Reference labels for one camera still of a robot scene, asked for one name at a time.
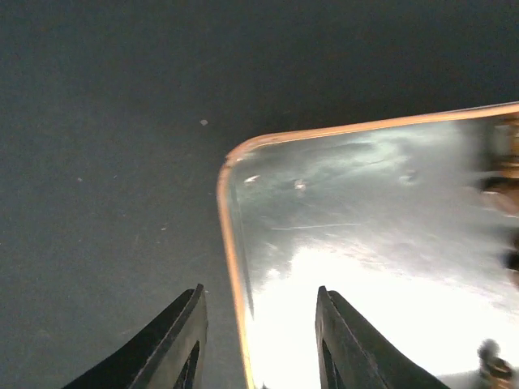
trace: metal tray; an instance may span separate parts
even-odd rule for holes
[[[519,365],[519,290],[504,266],[517,219],[485,207],[488,134],[519,105],[251,139],[218,182],[250,389],[320,387],[318,287],[342,294],[452,388],[495,340]]]

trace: screw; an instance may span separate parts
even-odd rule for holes
[[[487,341],[479,349],[479,373],[490,389],[512,389],[513,369],[503,359],[497,357],[499,346],[494,341]]]

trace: reflective metal plate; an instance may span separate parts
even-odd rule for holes
[[[250,388],[318,388],[317,289],[336,290],[453,388],[495,340],[519,365],[519,223],[485,207],[488,138],[508,105],[253,139],[219,181]]]

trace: dark tabletop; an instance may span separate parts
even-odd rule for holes
[[[205,386],[243,387],[225,154],[519,100],[518,16],[483,0],[0,2],[0,387],[62,386],[197,283]]]

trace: dust speck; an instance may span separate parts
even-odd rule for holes
[[[305,190],[307,188],[307,184],[303,180],[295,180],[294,189],[297,190]]]
[[[412,185],[412,184],[416,183],[418,178],[419,178],[418,170],[408,169],[400,177],[400,181],[404,184]]]
[[[259,175],[255,175],[255,176],[249,177],[248,179],[246,179],[244,181],[244,183],[251,184],[252,182],[256,182],[256,179],[258,179],[258,177],[259,177]]]

